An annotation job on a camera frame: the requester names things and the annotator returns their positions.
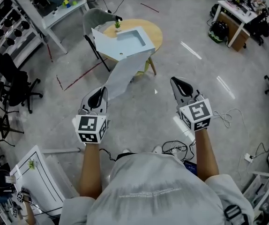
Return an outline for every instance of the floor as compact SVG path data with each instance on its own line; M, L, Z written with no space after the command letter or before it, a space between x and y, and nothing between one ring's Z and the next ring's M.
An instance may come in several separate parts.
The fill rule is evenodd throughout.
M122 0L105 1L113 12ZM110 128L100 147L107 149L115 158L125 148L132 152L144 152L170 140L188 143L187 134L181 132L173 119L177 103L170 86L172 76L186 77L198 84L209 98L212 110L219 113L232 108L241 110L246 127L239 111L233 110L229 112L232 115L230 128L226 128L218 118L212 120L208 132L220 172L231 175L237 185L243 188L251 178L252 170L267 170L265 155L261 155L251 166L242 160L239 166L242 178L238 173L242 154L248 152L254 155L261 142L266 148L269 146L269 96L264 94L267 84L263 79L264 75L269 75L269 38L265 38L263 46L249 39L247 49L240 52L229 49L225 44L214 43L207 35L209 26L206 21L216 1L123 2L117 15L123 19L141 18L155 23L162 30L164 39L160 49L152 56L157 75L154 76L150 68L144 75L136 77L123 95L109 102ZM105 8L102 0L99 0L99 4ZM36 91L43 92L44 97L33 99L33 114L28 114L25 107L19 106L19 115L11 117L12 126L25 132L24 135L8 135L8 141L16 145L14 148L0 143L12 167L35 144L49 149L83 146L78 142L71 120L77 114L82 98L104 84L109 76L100 64L77 80L100 62L82 37L78 11L53 30L69 53L64 55L53 41L49 41L53 63L44 46L25 62L22 69L28 72L31 80L36 77L41 79ZM184 48L181 41L202 59ZM109 60L106 62L110 68L115 65ZM231 93L221 85L218 76ZM105 152L102 151L100 156L103 183L106 184L114 163ZM82 155L60 155L59 160L77 187Z

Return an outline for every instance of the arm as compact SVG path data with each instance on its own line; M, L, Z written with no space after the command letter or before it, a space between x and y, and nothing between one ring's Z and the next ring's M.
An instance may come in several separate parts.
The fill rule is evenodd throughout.
M205 181L207 178L219 175L218 165L210 144L206 129L195 133L197 149L197 176Z
M86 145L79 185L80 196L97 199L102 192L98 144Z
M29 225L35 225L36 224L36 219L35 216L33 215L33 211L31 209L30 203L29 203L29 198L28 196L24 196L24 203L26 206L26 211L27 211L27 223Z

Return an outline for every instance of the white sheet of paper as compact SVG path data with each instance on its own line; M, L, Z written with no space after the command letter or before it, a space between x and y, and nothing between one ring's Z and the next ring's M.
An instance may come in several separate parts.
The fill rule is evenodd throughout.
M108 100L111 100L126 91L126 88L134 75L142 68L142 66L145 66L145 62L149 57L149 52L137 53L117 63L105 84Z

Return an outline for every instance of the helmet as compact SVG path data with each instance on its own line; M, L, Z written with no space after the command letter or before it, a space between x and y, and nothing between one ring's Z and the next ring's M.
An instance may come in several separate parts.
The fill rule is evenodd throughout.
M209 37L216 43L221 43L229 33L229 28L226 23L222 21L213 22L209 29Z

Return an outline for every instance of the white t-shirt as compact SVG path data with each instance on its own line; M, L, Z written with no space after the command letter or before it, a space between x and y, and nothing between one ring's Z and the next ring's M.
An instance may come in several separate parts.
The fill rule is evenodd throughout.
M115 163L97 200L65 200L60 225L224 225L226 202L253 223L253 208L229 175L203 182L174 156L140 153Z

